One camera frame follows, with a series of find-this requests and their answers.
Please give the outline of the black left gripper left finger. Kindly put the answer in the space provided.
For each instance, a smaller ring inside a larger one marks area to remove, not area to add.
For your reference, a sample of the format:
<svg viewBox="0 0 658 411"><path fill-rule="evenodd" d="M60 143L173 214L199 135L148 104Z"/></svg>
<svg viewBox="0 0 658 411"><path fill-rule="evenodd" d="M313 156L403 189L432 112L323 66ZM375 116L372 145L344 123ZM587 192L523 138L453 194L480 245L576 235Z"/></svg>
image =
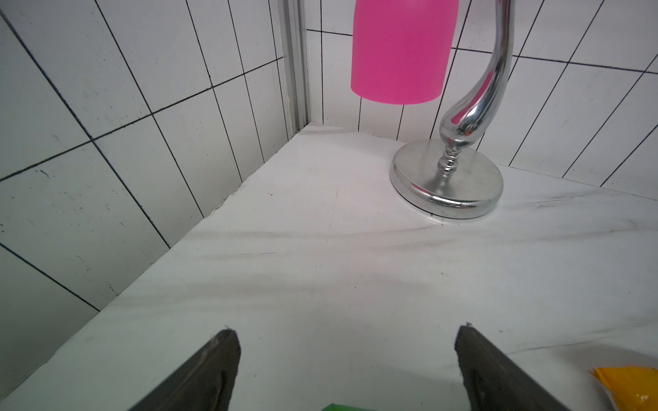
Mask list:
<svg viewBox="0 0 658 411"><path fill-rule="evenodd" d="M227 410L240 358L237 333L224 329L132 409Z"/></svg>

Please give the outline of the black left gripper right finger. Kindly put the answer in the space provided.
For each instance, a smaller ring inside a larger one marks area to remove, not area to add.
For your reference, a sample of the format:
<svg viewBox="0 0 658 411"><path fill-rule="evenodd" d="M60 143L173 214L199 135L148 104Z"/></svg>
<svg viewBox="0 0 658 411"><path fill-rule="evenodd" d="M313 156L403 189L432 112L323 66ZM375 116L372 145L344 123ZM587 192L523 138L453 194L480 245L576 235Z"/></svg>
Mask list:
<svg viewBox="0 0 658 411"><path fill-rule="evenodd" d="M566 409L472 325L459 327L454 349L472 410Z"/></svg>

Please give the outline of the yellow tea bag packet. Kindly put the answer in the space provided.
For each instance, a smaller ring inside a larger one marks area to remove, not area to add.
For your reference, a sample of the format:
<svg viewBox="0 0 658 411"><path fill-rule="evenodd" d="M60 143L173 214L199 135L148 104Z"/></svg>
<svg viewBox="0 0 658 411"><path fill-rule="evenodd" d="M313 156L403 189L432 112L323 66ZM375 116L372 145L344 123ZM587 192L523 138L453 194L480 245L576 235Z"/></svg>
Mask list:
<svg viewBox="0 0 658 411"><path fill-rule="evenodd" d="M594 368L589 371L607 394L615 410L657 409L657 369L648 366Z"/></svg>

